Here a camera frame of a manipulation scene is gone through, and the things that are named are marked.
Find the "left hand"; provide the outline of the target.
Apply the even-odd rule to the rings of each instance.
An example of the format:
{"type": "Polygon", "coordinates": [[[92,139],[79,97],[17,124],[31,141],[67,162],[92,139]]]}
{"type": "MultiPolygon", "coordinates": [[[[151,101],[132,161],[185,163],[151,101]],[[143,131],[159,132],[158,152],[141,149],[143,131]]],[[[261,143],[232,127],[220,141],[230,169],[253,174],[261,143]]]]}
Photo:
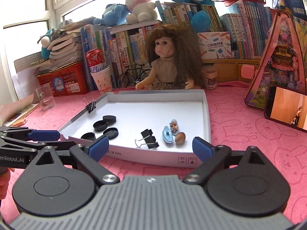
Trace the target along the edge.
{"type": "Polygon", "coordinates": [[[0,200],[5,199],[8,191],[10,175],[15,172],[15,168],[7,168],[0,176],[0,200]]]}

